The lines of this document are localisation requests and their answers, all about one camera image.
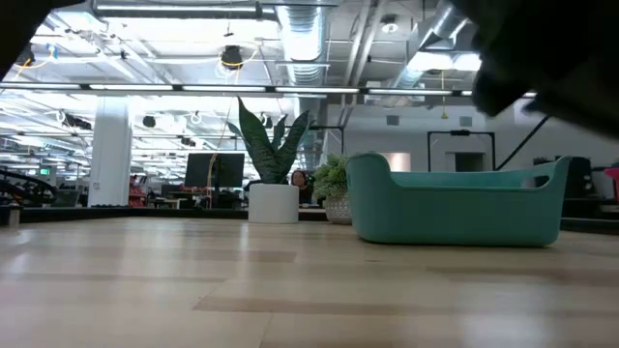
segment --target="green leaf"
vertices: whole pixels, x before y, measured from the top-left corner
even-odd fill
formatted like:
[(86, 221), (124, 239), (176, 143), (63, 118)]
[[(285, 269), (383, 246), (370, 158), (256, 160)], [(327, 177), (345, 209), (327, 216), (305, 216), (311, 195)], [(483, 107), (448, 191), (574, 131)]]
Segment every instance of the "green leaf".
[(283, 145), (276, 150), (275, 158), (280, 166), (280, 175), (281, 180), (285, 179), (285, 176), (290, 171), (294, 160), (297, 158), (297, 149), (299, 148), (299, 144), (301, 143), (301, 139), (305, 135), (306, 131), (308, 131), (310, 113), (308, 111), (301, 114), (301, 116), (297, 117), (288, 132), (288, 136), (286, 137), (286, 141)]
[(246, 146), (251, 147), (250, 157), (253, 166), (260, 174), (264, 184), (280, 183), (280, 166), (278, 165), (273, 147), (269, 142), (267, 131), (260, 120), (243, 105), (239, 98), (239, 123)]
[(269, 136), (267, 131), (262, 126), (262, 123), (258, 118), (247, 110), (243, 105), (243, 101), (239, 100), (239, 123), (241, 124), (241, 132), (245, 141), (247, 141), (252, 148), (264, 147), (268, 149), (271, 154), (274, 153), (273, 147), (269, 142)]
[(241, 140), (243, 140), (243, 142), (245, 143), (245, 149), (248, 151), (248, 154), (251, 157), (251, 145), (248, 144), (247, 141), (245, 141), (245, 137), (243, 136), (243, 134), (241, 133), (241, 130), (239, 130), (238, 127), (234, 126), (234, 124), (231, 124), (229, 122), (226, 122), (226, 124), (228, 125), (228, 129), (230, 131), (232, 131), (236, 136), (240, 137)]
[(281, 139), (283, 138), (283, 134), (286, 132), (287, 117), (288, 115), (283, 116), (273, 130), (273, 141), (271, 142), (271, 146), (273, 146), (273, 150), (275, 151), (280, 147)]
[(228, 129), (232, 131), (236, 136), (240, 136), (241, 138), (243, 138), (243, 134), (238, 127), (234, 126), (234, 124), (231, 124), (229, 122), (226, 122), (226, 125), (228, 126)]

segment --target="metal pipe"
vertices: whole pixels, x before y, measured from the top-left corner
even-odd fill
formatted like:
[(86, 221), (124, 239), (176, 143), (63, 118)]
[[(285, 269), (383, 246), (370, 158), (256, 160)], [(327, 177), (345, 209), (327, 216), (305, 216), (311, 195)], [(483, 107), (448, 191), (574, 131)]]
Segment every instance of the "metal pipe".
[(366, 67), (366, 61), (368, 59), (369, 50), (371, 49), (371, 43), (374, 41), (374, 36), (376, 35), (376, 31), (378, 31), (378, 25), (380, 24), (380, 19), (383, 16), (384, 9), (386, 7), (386, 0), (378, 0), (378, 4), (374, 9), (374, 15), (372, 18), (371, 28), (369, 29), (368, 36), (364, 42), (363, 49), (361, 51), (361, 57), (358, 61), (357, 71), (355, 71), (355, 75), (352, 79), (352, 86), (359, 85), (359, 80), (361, 79), (361, 75), (364, 72), (364, 68)]
[(355, 37), (352, 40), (352, 47), (350, 47), (350, 54), (348, 54), (348, 63), (346, 64), (346, 72), (344, 73), (344, 80), (342, 81), (342, 86), (348, 85), (350, 81), (350, 75), (352, 74), (352, 69), (355, 66), (355, 61), (357, 60), (357, 54), (359, 54), (359, 46), (361, 45), (361, 39), (366, 32), (366, 23), (368, 22), (368, 14), (369, 7), (371, 6), (370, 0), (365, 0), (362, 5), (361, 12), (359, 13), (359, 27), (357, 28), (357, 32), (355, 33)]

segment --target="fluorescent light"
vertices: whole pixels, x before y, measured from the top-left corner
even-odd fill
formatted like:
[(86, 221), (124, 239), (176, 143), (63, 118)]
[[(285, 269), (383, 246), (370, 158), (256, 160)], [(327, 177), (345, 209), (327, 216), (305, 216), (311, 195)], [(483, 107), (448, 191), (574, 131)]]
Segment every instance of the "fluorescent light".
[(76, 83), (0, 82), (2, 89), (80, 89)]
[(171, 85), (136, 85), (136, 84), (93, 84), (90, 88), (94, 90), (108, 91), (171, 91)]
[(406, 68), (410, 71), (425, 72), (428, 70), (445, 71), (451, 69), (452, 66), (452, 57), (449, 54), (417, 52)]
[(9, 164), (8, 168), (11, 169), (38, 169), (39, 166), (37, 164)]
[(185, 91), (195, 92), (265, 92), (264, 87), (255, 86), (183, 86)]
[[(254, 7), (226, 7), (226, 6), (162, 6), (162, 5), (99, 5), (99, 11), (174, 11), (174, 12), (200, 12), (200, 11), (217, 11), (224, 13), (247, 12), (255, 11)], [(273, 10), (264, 9), (265, 13), (272, 13)]]
[(388, 88), (376, 88), (369, 89), (369, 94), (374, 95), (396, 95), (396, 96), (450, 96), (452, 91), (442, 90), (422, 90), (422, 89), (388, 89)]
[(359, 88), (341, 88), (341, 87), (276, 87), (275, 90), (281, 93), (342, 93), (342, 94), (359, 93)]
[(476, 72), (481, 65), (480, 56), (475, 53), (460, 54), (454, 60), (454, 69), (462, 72)]

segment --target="black frame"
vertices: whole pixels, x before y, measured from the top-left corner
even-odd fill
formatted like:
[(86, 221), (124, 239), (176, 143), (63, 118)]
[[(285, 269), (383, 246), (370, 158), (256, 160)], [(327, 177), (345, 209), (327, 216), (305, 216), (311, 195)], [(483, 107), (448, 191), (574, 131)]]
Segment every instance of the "black frame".
[(471, 134), (487, 135), (492, 144), (492, 170), (496, 168), (496, 141), (494, 131), (471, 131), (471, 130), (431, 130), (427, 133), (427, 172), (432, 171), (432, 150), (430, 140), (433, 134), (449, 134), (451, 136), (470, 136)]

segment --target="cable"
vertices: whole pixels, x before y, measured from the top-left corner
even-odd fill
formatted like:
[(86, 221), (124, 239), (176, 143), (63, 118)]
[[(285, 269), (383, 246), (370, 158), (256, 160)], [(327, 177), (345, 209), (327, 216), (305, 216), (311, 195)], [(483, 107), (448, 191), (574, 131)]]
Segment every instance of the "cable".
[[(239, 69), (239, 70), (236, 71), (236, 77), (234, 79), (234, 84), (235, 85), (239, 84), (239, 76), (240, 75), (241, 75), (241, 70)], [(220, 139), (219, 139), (219, 141), (217, 143), (217, 147), (215, 148), (215, 153), (211, 156), (211, 161), (209, 162), (209, 174), (208, 174), (207, 179), (206, 179), (206, 197), (209, 200), (209, 209), (213, 208), (213, 194), (211, 192), (211, 179), (213, 177), (213, 164), (215, 164), (215, 160), (217, 159), (218, 151), (220, 150), (221, 141), (223, 140), (223, 134), (225, 133), (225, 127), (226, 127), (226, 125), (228, 123), (228, 120), (230, 119), (230, 111), (232, 110), (233, 102), (234, 102), (234, 99), (231, 99), (230, 100), (230, 104), (228, 106), (228, 112), (225, 115), (225, 121), (221, 125)]]
[(18, 72), (17, 72), (17, 74), (15, 75), (15, 79), (18, 79), (18, 78), (19, 78), (19, 76), (21, 75), (21, 73), (22, 73), (24, 70), (34, 70), (34, 69), (42, 68), (42, 67), (44, 67), (45, 65), (47, 65), (47, 64), (48, 64), (48, 63), (49, 63), (52, 59), (54, 59), (54, 52), (55, 52), (55, 50), (56, 50), (56, 48), (55, 48), (54, 46), (52, 46), (52, 47), (49, 49), (49, 60), (46, 60), (46, 61), (44, 61), (44, 62), (40, 63), (38, 66), (28, 67), (28, 64), (29, 64), (30, 62), (32, 62), (32, 59), (30, 59), (30, 58), (28, 58), (28, 59), (26, 60), (26, 63), (24, 63), (22, 66), (20, 66), (20, 65), (18, 65), (18, 64), (14, 64), (16, 67), (19, 67), (19, 71), (18, 71)]
[(14, 78), (14, 79), (18, 79), (18, 78), (19, 78), (19, 76), (21, 75), (21, 72), (23, 72), (23, 69), (24, 69), (24, 68), (28, 65), (28, 63), (30, 63), (30, 58), (28, 58), (28, 59), (26, 60), (26, 63), (24, 63), (24, 64), (23, 64), (23, 67), (19, 66), (19, 67), (20, 67), (20, 69), (19, 69), (19, 71), (17, 72), (17, 74), (15, 75), (15, 78)]
[(535, 126), (534, 129), (531, 130), (531, 132), (529, 132), (529, 134), (527, 136), (524, 137), (524, 139), (522, 139), (522, 141), (518, 144), (518, 146), (516, 146), (516, 148), (510, 153), (509, 156), (507, 156), (507, 158), (505, 160), (503, 160), (503, 162), (501, 164), (499, 164), (499, 166), (496, 167), (496, 169), (494, 169), (495, 171), (501, 170), (503, 169), (503, 167), (510, 161), (512, 160), (512, 158), (518, 153), (518, 151), (520, 151), (520, 149), (531, 139), (531, 137), (533, 137), (533, 135), (535, 135), (536, 132), (538, 132), (540, 130), (540, 128), (544, 125), (544, 123), (546, 121), (548, 121), (548, 119), (550, 118), (550, 116), (545, 116), (542, 121), (540, 121), (540, 123)]

